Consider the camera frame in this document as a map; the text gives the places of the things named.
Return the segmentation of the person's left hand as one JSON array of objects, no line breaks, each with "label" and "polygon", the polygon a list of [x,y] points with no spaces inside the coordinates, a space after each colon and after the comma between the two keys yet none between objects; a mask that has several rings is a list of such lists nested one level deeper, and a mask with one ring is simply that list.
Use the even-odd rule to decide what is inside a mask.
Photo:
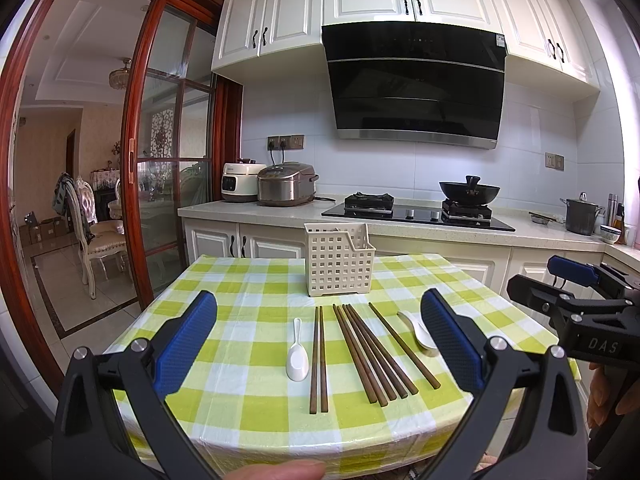
[{"label": "person's left hand", "polygon": [[319,480],[326,473],[320,460],[290,460],[277,465],[257,464],[231,471],[224,480]]}]

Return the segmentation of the person's right hand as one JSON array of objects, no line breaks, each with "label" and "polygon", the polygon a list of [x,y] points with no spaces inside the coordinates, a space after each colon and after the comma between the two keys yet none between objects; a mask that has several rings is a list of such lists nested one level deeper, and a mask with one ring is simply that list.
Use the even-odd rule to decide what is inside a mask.
[{"label": "person's right hand", "polygon": [[[612,388],[601,364],[590,363],[589,369],[593,371],[593,376],[588,396],[586,421],[588,428],[593,429],[600,427],[608,418],[612,404]],[[639,382],[635,382],[617,403],[615,414],[626,415],[637,411],[639,406],[640,386]]]}]

